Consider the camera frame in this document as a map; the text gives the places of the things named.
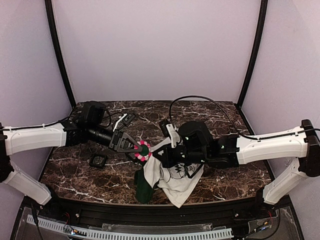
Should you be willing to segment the pink flower brooch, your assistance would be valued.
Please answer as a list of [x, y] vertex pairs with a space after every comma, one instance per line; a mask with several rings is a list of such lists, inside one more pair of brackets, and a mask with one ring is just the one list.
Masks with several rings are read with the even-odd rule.
[[137, 143], [142, 147], [142, 151], [135, 152], [134, 156], [139, 161], [146, 162], [152, 155], [151, 145], [148, 142], [144, 141], [144, 140], [138, 141]]

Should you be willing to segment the white and green garment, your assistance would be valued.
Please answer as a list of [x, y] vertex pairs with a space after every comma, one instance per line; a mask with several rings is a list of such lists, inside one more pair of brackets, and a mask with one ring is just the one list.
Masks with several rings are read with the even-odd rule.
[[149, 153], [134, 154], [144, 164], [142, 169], [136, 171], [134, 176], [136, 200], [141, 204], [148, 204], [152, 199], [155, 187], [159, 187], [169, 201], [180, 208], [199, 182], [204, 172], [204, 166], [194, 163], [186, 166], [178, 163], [171, 168], [163, 167], [162, 163], [153, 156], [153, 152], [165, 144], [170, 144], [171, 140], [168, 137], [156, 146], [151, 146], [144, 140], [137, 143], [147, 146]]

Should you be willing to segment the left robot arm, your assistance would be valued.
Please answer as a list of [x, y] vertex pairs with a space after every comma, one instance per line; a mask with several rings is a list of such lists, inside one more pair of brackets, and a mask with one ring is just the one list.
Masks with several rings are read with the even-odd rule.
[[87, 101], [79, 113], [57, 122], [0, 128], [0, 181], [18, 190], [39, 205], [53, 198], [52, 191], [43, 183], [21, 170], [10, 159], [16, 153], [49, 148], [70, 147], [87, 141], [106, 146], [117, 153], [135, 154], [143, 150], [130, 135], [118, 129], [109, 130], [101, 125], [106, 106]]

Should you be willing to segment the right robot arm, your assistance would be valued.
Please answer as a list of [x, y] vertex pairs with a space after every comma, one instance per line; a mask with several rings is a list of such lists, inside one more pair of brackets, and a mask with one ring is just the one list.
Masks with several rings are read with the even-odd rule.
[[160, 169], [176, 164], [198, 164], [186, 176], [193, 178], [207, 164], [216, 169], [232, 168], [248, 163], [291, 157], [293, 160], [275, 180], [256, 193], [257, 205], [275, 205], [284, 195], [306, 178], [320, 175], [320, 140], [310, 120], [292, 129], [260, 136], [229, 135], [214, 139], [203, 121], [189, 121], [179, 129], [166, 125], [169, 137], [155, 146], [144, 167], [147, 182], [153, 187]]

